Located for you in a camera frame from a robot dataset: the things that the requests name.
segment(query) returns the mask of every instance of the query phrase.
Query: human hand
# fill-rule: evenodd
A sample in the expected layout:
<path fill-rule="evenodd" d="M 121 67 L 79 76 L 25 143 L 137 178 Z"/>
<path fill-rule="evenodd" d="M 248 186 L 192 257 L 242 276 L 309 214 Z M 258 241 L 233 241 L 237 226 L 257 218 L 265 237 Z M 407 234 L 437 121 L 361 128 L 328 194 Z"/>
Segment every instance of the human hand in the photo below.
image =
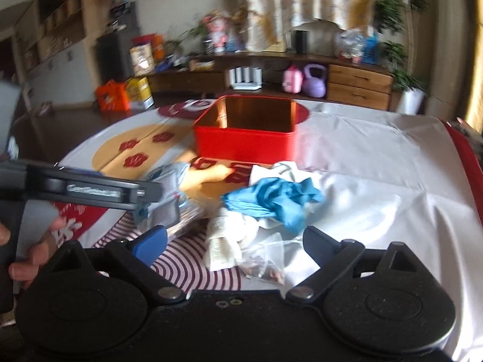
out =
<path fill-rule="evenodd" d="M 66 220 L 55 219 L 49 227 L 50 230 L 58 230 L 65 227 Z M 10 264 L 8 273 L 13 280 L 24 282 L 23 287 L 27 288 L 37 276 L 41 266 L 45 265 L 57 250 L 57 243 L 54 236 L 47 231 L 37 245 L 28 250 L 27 259 L 21 262 Z M 0 245 L 5 245 L 10 239 L 10 230 L 0 224 Z"/>

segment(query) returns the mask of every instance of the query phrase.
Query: yellow box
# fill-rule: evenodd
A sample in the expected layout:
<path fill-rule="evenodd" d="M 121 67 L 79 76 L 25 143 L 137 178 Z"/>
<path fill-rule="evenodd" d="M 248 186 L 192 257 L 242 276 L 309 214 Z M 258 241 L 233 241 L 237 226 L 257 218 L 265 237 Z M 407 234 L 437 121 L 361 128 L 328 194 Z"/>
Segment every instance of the yellow box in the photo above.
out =
<path fill-rule="evenodd" d="M 126 83 L 126 93 L 131 109 L 145 110 L 153 105 L 153 95 L 147 78 L 132 78 Z"/>

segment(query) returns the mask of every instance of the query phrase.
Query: purple kettlebell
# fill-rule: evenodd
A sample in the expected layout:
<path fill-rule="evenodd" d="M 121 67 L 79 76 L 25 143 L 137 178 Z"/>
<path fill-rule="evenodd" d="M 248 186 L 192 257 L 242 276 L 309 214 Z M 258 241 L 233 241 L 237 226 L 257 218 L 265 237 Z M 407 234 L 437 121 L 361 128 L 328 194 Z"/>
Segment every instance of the purple kettlebell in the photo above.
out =
<path fill-rule="evenodd" d="M 319 78 L 314 78 L 310 74 L 311 68 L 317 68 L 322 71 L 322 75 Z M 303 69 L 305 78 L 302 83 L 302 90 L 308 96 L 314 98 L 322 98 L 325 95 L 325 76 L 327 76 L 327 69 L 320 64 L 307 64 Z"/>

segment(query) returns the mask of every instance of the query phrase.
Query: white plant pot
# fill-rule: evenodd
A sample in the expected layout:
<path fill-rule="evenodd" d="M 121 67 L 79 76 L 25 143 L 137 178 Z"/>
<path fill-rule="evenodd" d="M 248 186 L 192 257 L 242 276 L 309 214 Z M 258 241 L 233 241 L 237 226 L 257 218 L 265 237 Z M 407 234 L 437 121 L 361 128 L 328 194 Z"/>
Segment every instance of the white plant pot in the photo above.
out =
<path fill-rule="evenodd" d="M 416 115 L 426 94 L 424 91 L 413 89 L 404 91 L 396 109 L 397 113 Z"/>

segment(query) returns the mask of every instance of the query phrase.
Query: pink bag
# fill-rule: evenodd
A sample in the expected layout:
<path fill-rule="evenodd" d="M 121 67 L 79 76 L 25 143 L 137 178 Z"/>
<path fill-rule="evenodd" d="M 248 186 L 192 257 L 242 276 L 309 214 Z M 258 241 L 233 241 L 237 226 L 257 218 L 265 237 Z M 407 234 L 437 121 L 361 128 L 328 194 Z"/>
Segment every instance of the pink bag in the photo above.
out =
<path fill-rule="evenodd" d="M 292 65 L 283 73 L 283 90 L 286 93 L 297 94 L 302 89 L 302 81 L 302 72 Z"/>

